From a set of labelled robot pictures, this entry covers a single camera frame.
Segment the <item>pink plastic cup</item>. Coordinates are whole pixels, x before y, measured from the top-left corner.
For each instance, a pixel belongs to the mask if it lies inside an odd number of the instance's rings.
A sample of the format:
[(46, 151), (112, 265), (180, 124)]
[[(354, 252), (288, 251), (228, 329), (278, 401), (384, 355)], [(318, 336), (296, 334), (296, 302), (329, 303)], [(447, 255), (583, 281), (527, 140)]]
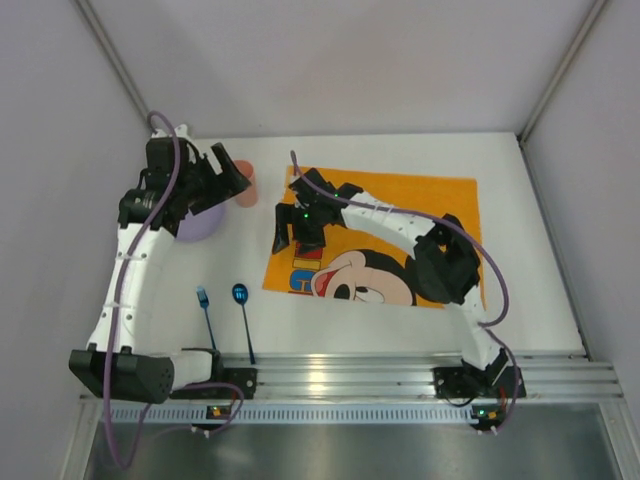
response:
[(242, 208), (251, 208), (258, 202), (258, 191), (256, 186), (255, 170), (253, 165), (246, 160), (235, 160), (235, 166), (239, 172), (249, 180), (250, 186), (235, 197), (236, 203)]

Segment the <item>orange cartoon mouse placemat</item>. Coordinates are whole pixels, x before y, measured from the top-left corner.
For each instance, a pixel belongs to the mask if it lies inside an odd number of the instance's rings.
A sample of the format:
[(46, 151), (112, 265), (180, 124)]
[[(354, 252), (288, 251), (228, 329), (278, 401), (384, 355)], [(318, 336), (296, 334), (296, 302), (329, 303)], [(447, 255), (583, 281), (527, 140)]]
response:
[(345, 226), (324, 228), (323, 249), (299, 255), (291, 240), (271, 252), (300, 263), (289, 278), (292, 292), (370, 304), (481, 307), (481, 261), (457, 217), (406, 213), (364, 189), (345, 203)]

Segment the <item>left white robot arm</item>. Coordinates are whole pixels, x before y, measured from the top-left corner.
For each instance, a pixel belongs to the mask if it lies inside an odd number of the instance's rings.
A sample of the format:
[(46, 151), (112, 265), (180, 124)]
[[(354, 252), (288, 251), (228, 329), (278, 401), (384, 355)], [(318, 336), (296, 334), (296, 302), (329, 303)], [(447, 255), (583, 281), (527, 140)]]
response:
[(192, 384), (221, 379), (213, 347), (172, 347), (151, 353), (143, 344), (159, 327), (152, 313), (164, 259), (190, 221), (206, 224), (227, 200), (245, 191), (242, 175), (220, 143), (213, 168), (181, 124), (157, 130), (145, 147), (138, 184), (119, 202), (114, 269), (97, 325), (69, 369), (96, 397), (161, 404)]

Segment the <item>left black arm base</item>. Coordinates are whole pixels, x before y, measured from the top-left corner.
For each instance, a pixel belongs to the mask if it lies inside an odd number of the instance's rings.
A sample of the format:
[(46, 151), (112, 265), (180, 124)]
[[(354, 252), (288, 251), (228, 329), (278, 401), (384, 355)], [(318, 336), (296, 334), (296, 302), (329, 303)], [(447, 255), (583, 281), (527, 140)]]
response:
[(172, 400), (251, 400), (257, 385), (255, 368), (226, 367), (219, 351), (186, 348), (169, 356)]

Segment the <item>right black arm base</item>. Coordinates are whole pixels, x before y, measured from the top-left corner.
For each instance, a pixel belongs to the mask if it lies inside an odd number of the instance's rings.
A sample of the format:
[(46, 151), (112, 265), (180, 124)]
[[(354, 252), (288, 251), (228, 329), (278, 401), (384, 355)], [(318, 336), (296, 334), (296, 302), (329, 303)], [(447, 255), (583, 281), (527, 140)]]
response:
[(435, 396), (457, 405), (466, 406), (476, 399), (518, 398), (526, 396), (521, 370), (510, 363), (504, 348), (484, 370), (462, 361), (460, 366), (441, 366), (433, 371)]

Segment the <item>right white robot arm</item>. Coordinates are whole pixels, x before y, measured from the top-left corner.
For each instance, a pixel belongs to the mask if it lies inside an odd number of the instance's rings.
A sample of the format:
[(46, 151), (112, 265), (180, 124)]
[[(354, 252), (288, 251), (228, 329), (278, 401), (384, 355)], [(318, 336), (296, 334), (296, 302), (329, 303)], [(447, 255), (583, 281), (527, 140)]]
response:
[(457, 217), (422, 214), (384, 203), (363, 188), (326, 181), (312, 168), (289, 185), (295, 199), (275, 207), (275, 254), (295, 245), (310, 255), (327, 245), (325, 229), (338, 226), (368, 234), (399, 249), (398, 261), (371, 249), (338, 254), (313, 273), (304, 291), (321, 298), (415, 306), (419, 300), (454, 311), (462, 361), (439, 367), (434, 375), (442, 399), (498, 396), (516, 387), (505, 346), (491, 331), (483, 305), (480, 266), (494, 260), (463, 228)]

